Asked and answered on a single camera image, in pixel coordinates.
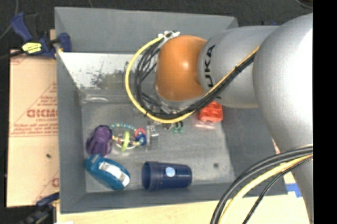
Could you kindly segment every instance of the blue cylinder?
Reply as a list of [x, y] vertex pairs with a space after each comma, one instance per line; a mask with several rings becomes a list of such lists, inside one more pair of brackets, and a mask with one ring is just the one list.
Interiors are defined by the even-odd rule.
[[186, 188], [192, 183], [192, 170], [184, 164], [146, 161], [142, 182], [146, 190]]

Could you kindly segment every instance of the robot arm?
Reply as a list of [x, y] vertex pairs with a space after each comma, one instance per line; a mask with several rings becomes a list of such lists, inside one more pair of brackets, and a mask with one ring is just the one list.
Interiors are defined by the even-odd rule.
[[[282, 152], [312, 144], [312, 22], [313, 15], [309, 14], [281, 26], [226, 30], [208, 41], [193, 36], [170, 39], [161, 47], [156, 62], [155, 95], [159, 109], [164, 103], [175, 109], [168, 113], [174, 116], [184, 107], [194, 107], [191, 103], [203, 100], [206, 92], [217, 87], [238, 62], [258, 47], [253, 63], [215, 100], [223, 106], [259, 108]], [[148, 110], [143, 113], [149, 116]], [[156, 119], [154, 113], [149, 117]], [[312, 162], [293, 174], [313, 222]]]
[[[199, 78], [207, 90], [261, 45], [253, 64], [216, 101], [236, 108], [258, 107], [281, 152], [313, 143], [312, 21], [309, 14], [281, 26], [225, 31], [205, 44], [199, 58]], [[313, 222], [313, 163], [298, 167], [293, 175]]]

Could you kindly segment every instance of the black cable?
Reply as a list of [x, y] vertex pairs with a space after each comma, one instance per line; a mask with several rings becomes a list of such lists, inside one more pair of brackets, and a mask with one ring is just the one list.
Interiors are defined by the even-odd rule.
[[295, 164], [293, 167], [290, 167], [286, 170], [284, 170], [283, 172], [279, 173], [261, 192], [261, 194], [259, 195], [258, 199], [255, 201], [253, 207], [251, 208], [251, 210], [249, 211], [249, 213], [247, 214], [246, 218], [244, 219], [244, 221], [242, 222], [242, 224], [247, 224], [247, 222], [249, 221], [249, 219], [251, 218], [251, 216], [254, 214], [254, 211], [256, 210], [256, 208], [258, 207], [258, 205], [260, 204], [260, 202], [262, 201], [263, 197], [267, 194], [267, 192], [270, 190], [270, 188], [277, 182], [277, 180], [284, 176], [286, 173], [294, 170], [295, 168], [297, 168], [298, 166], [309, 162], [312, 160], [311, 158], [308, 159], [304, 159], [301, 162]]
[[161, 119], [176, 119], [180, 117], [181, 115], [193, 112], [193, 111], [199, 111], [202, 108], [209, 105], [216, 97], [220, 95], [220, 93], [229, 85], [229, 83], [237, 76], [239, 75], [247, 66], [249, 66], [255, 58], [256, 52], [253, 53], [249, 58], [247, 58], [245, 61], [243, 61], [239, 66], [235, 68], [235, 70], [217, 87], [215, 88], [211, 93], [209, 93], [207, 96], [203, 97], [202, 99], [196, 101], [195, 103], [191, 104], [187, 108], [178, 111], [178, 112], [171, 112], [171, 113], [158, 113], [154, 112], [152, 110], [149, 110], [147, 107], [145, 100], [143, 99], [142, 95], [142, 82], [144, 79], [148, 76], [148, 74], [154, 69], [154, 67], [150, 68], [150, 62], [152, 58], [158, 53], [159, 49], [156, 50], [156, 47], [159, 45], [159, 43], [156, 43], [155, 45], [151, 46], [149, 49], [147, 49], [139, 61], [136, 71], [135, 71], [135, 95], [138, 103], [144, 108], [147, 113], [151, 115], [155, 115]]
[[221, 212], [227, 202], [227, 200], [230, 198], [232, 193], [240, 187], [240, 185], [252, 178], [253, 176], [259, 174], [260, 172], [266, 172], [266, 170], [273, 168], [276, 165], [279, 165], [283, 162], [287, 162], [290, 160], [294, 160], [299, 157], [306, 156], [310, 153], [313, 152], [313, 146], [305, 147], [305, 148], [300, 148], [300, 149], [295, 149], [291, 150], [285, 153], [280, 153], [277, 155], [273, 155], [271, 157], [265, 158], [258, 163], [252, 165], [250, 168], [245, 170], [232, 184], [231, 186], [225, 191], [225, 193], [222, 195], [221, 199], [219, 200], [212, 219], [211, 219], [211, 224], [216, 224], [219, 221]]
[[0, 61], [9, 59], [11, 57], [14, 57], [14, 56], [17, 56], [17, 55], [20, 55], [20, 54], [23, 54], [23, 53], [25, 53], [25, 52], [22, 51], [22, 50], [19, 50], [19, 51], [13, 52], [13, 53], [1, 55], [0, 56]]

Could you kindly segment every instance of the kuka logo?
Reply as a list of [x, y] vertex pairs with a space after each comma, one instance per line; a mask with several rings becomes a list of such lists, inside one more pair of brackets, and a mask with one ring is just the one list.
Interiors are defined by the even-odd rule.
[[31, 109], [26, 114], [29, 118], [57, 117], [57, 109]]
[[204, 61], [204, 64], [205, 64], [205, 68], [204, 68], [205, 78], [206, 78], [206, 80], [209, 81], [209, 83], [207, 84], [209, 88], [213, 87], [213, 81], [212, 81], [212, 77], [211, 77], [210, 64], [211, 64], [211, 57], [212, 57], [212, 52], [213, 52], [214, 47], [215, 47], [215, 45], [209, 47], [209, 49], [207, 50], [207, 53], [206, 53], [207, 58]]

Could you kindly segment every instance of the purple toy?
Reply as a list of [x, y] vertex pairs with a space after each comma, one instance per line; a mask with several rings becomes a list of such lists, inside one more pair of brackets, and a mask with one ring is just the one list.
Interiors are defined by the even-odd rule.
[[110, 153], [110, 139], [112, 137], [112, 130], [106, 125], [96, 127], [91, 136], [87, 139], [85, 150], [89, 155], [101, 154], [106, 156]]

